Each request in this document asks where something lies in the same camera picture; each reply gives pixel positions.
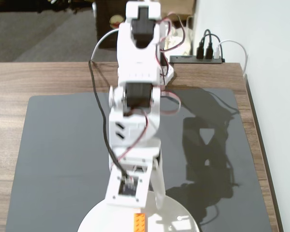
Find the wooden desk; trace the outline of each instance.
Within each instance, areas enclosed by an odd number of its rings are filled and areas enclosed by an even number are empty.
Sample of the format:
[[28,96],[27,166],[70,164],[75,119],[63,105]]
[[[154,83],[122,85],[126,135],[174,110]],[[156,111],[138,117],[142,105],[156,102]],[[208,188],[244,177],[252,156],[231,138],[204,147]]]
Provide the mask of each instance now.
[[[230,88],[253,155],[272,230],[278,231],[255,123],[239,64],[177,64],[171,88]],[[94,69],[98,91],[117,85],[117,63],[97,63]],[[34,95],[91,92],[87,63],[0,63],[0,232],[5,231],[12,183],[28,100]]]

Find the black cable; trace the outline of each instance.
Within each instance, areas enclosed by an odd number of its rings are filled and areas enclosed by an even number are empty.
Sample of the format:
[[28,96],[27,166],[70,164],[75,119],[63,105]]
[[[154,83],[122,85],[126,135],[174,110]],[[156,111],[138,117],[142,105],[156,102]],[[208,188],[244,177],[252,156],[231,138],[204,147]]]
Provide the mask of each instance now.
[[92,67],[91,67],[91,60],[88,61],[88,66],[89,66],[89,69],[90,69],[90,74],[91,74],[91,80],[92,80],[92,86],[93,86],[93,92],[95,94],[95,97],[96,97],[96,100],[97,100],[97,104],[98,104],[98,107],[101,111],[101,114],[102,114],[102,118],[103,118],[103,138],[104,138],[104,142],[105,142],[105,145],[106,145],[106,148],[112,158],[112,161],[113,163],[117,166],[117,168],[119,168],[121,170],[121,173],[124,177],[128,177],[128,174],[126,172],[126,170],[123,169],[123,167],[120,165],[120,163],[118,162],[114,152],[112,151],[109,143],[108,143],[108,140],[107,140],[107,132],[106,132],[106,116],[105,116],[105,113],[103,111],[103,108],[101,106],[101,103],[100,103],[100,100],[99,100],[99,97],[98,97],[98,94],[97,94],[97,90],[96,90],[96,84],[95,84],[95,77],[93,75],[93,71],[92,71]]
[[[220,38],[219,38],[217,35],[212,34],[212,33],[204,35],[204,36],[201,38],[201,42],[205,39],[206,36],[214,36],[214,37],[216,37],[216,38],[218,39],[218,42],[220,43]],[[221,46],[221,45],[220,45],[220,50],[221,50],[221,60],[222,60],[222,62],[225,62],[225,61],[224,61],[224,58],[223,58],[222,46]]]
[[163,59],[164,59],[164,61],[165,61],[165,63],[166,63],[166,74],[165,74],[165,76],[167,77],[168,76],[168,73],[169,73],[169,62],[168,62],[168,59],[167,59],[167,57],[165,56],[165,54],[164,53],[162,53],[162,56],[163,56]]
[[[209,34],[211,34],[211,31],[209,30],[209,29],[206,29],[205,31],[204,31],[204,34],[203,35],[206,35],[206,33],[209,33]],[[212,42],[212,36],[210,35],[209,36],[209,42],[211,43]]]
[[161,66],[161,71],[162,71],[163,85],[165,85],[165,78],[164,78],[164,72],[163,72],[163,67],[162,66]]

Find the cable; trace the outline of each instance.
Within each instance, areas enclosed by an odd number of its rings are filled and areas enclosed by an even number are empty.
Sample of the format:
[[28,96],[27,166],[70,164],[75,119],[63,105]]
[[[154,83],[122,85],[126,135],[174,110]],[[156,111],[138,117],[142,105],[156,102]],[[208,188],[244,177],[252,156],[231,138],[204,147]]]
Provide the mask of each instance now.
[[112,151],[112,149],[110,147],[110,144],[108,143],[108,140],[107,140],[106,116],[105,116],[105,113],[103,111],[103,108],[101,106],[101,103],[100,103],[100,100],[99,100],[99,97],[98,97],[98,94],[97,94],[97,89],[96,89],[96,84],[95,84],[95,77],[93,75],[93,71],[92,71],[92,67],[91,67],[91,60],[88,61],[88,66],[89,66],[89,70],[90,70],[90,74],[91,74],[93,92],[95,94],[95,97],[96,97],[96,100],[97,100],[97,104],[98,104],[98,107],[99,107],[99,109],[101,111],[102,118],[103,118],[103,138],[104,138],[104,142],[105,142],[106,148],[107,148],[107,150],[108,150],[108,152],[109,152],[109,154],[111,156],[111,159],[112,159],[113,163],[117,166],[117,168],[120,169],[122,175],[127,178],[128,174],[127,174],[126,170],[123,169],[123,167],[120,165],[120,163],[116,159],[116,156],[115,156],[114,152]]
[[125,156],[126,156],[126,154],[132,149],[132,148],[134,148],[135,147],[135,145],[137,145],[137,143],[141,140],[141,138],[144,136],[144,134],[145,134],[145,132],[146,132],[146,130],[147,130],[147,128],[148,128],[148,116],[147,116],[147,114],[146,114],[146,112],[144,111],[144,110],[141,110],[142,111],[142,113],[144,114],[144,116],[145,116],[145,120],[146,120],[146,123],[145,123],[145,127],[144,127],[144,130],[142,131],[142,133],[140,134],[140,136],[135,140],[135,142],[130,146],[130,147],[128,147],[128,149],[124,152],[124,153],[122,153],[122,155],[121,156],[119,156],[118,157],[118,159],[117,159],[117,161],[120,161],[122,158],[124,158]]
[[174,12],[169,12],[167,16],[163,17],[161,20],[158,20],[157,23],[161,23],[164,19],[170,17],[171,15],[176,15]]
[[168,49],[160,49],[160,52],[168,52],[168,51],[171,51],[173,49],[178,48],[180,45],[182,45],[185,42],[186,33],[185,33],[184,25],[183,25],[182,21],[180,20],[180,17],[178,15],[176,15],[176,16],[178,17],[178,20],[179,20],[179,23],[180,23],[180,27],[183,30],[183,39],[182,39],[182,41],[179,44],[177,44],[177,45],[175,45],[175,46],[173,46],[171,48],[168,48]]
[[167,59],[167,57],[165,56],[165,54],[162,53],[162,55],[163,55],[164,61],[166,62],[166,74],[165,74],[165,76],[167,76],[168,73],[169,73],[169,65],[170,65],[170,64],[169,64],[168,59]]
[[204,34],[203,34],[203,36],[204,35],[206,35],[206,33],[209,33],[210,34],[210,36],[209,36],[209,42],[211,43],[212,42],[212,33],[211,33],[211,31],[209,30],[209,29],[206,29],[205,31],[204,31]]
[[166,36],[164,36],[160,39],[160,42],[163,42],[166,39],[166,37],[168,37],[170,35],[170,32],[171,32],[172,21],[170,19],[166,18],[166,19],[162,20],[161,22],[164,22],[164,21],[168,22],[168,33]]
[[172,98],[172,99],[176,100],[178,102],[178,105],[179,105],[176,110],[169,110],[169,111],[162,111],[162,110],[160,110],[160,114],[162,114],[162,115],[174,115],[174,114],[176,114],[180,110],[181,100],[180,100],[179,96],[177,96],[173,92],[166,91],[166,90],[165,91],[162,91],[160,93],[160,95],[162,97],[169,97],[169,98]]
[[163,78],[163,85],[165,85],[165,78],[164,78],[164,73],[163,73],[163,67],[161,66],[161,63],[160,63],[160,61],[158,59],[157,51],[158,51],[158,45],[156,45],[156,55],[155,55],[155,58],[156,58],[156,61],[157,61],[157,63],[159,64],[159,66],[161,68],[162,78]]
[[219,42],[219,44],[217,45],[216,51],[215,51],[214,58],[216,58],[217,56],[219,57],[219,46],[221,46],[221,44],[224,43],[224,42],[236,43],[236,44],[240,45],[242,47],[242,49],[244,50],[244,53],[245,53],[245,64],[244,64],[244,68],[243,68],[243,77],[245,77],[246,66],[247,66],[247,61],[248,61],[248,54],[247,54],[247,51],[246,51],[245,47],[241,43],[239,43],[237,41],[234,41],[234,40],[223,40],[223,41]]
[[93,58],[98,50],[99,45],[102,43],[102,41],[108,37],[110,34],[113,34],[115,32],[119,31],[119,28],[114,29],[114,30],[110,30],[108,33],[106,33],[105,35],[103,35],[103,37],[97,42],[97,45],[95,46],[95,48],[93,49],[92,55],[91,55],[91,59],[93,61]]
[[[189,27],[189,19],[193,18],[193,15],[189,15],[186,19],[186,31],[189,32],[190,31],[190,27]],[[192,33],[189,33],[189,39],[192,40],[193,37],[192,37]]]
[[[215,34],[212,34],[212,33],[210,33],[210,34],[206,34],[206,35],[204,35],[202,38],[201,38],[201,42],[205,39],[205,37],[206,36],[214,36],[214,37],[216,37],[217,38],[217,40],[218,40],[218,42],[220,43],[220,38],[217,36],[217,35],[215,35]],[[220,45],[220,50],[221,50],[221,60],[222,60],[222,62],[225,62],[224,61],[224,58],[223,58],[223,53],[222,53],[222,46],[221,46],[221,44],[219,44]]]

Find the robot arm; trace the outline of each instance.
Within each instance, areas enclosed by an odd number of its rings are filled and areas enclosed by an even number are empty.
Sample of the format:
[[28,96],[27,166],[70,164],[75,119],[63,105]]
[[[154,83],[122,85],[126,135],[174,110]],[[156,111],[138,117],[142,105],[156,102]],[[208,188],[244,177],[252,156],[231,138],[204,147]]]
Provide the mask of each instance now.
[[[154,138],[160,124],[160,3],[129,1],[126,21],[117,40],[118,87],[110,88],[109,142],[119,158],[146,130],[137,145],[119,163],[128,178],[112,165],[106,201],[110,204],[145,207],[149,182],[160,208],[165,196],[160,139]],[[142,108],[145,114],[133,109]]]

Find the desk mat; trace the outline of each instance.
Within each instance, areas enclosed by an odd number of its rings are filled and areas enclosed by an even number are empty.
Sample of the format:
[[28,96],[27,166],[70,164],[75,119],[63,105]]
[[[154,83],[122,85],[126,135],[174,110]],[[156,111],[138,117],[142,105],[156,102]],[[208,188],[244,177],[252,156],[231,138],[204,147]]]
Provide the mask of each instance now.
[[[203,232],[269,232],[268,214],[234,94],[178,90],[161,116],[166,194]],[[109,113],[108,94],[99,98]],[[169,99],[161,108],[176,107]],[[108,155],[93,93],[34,96],[20,144],[6,232],[76,232],[104,199]]]

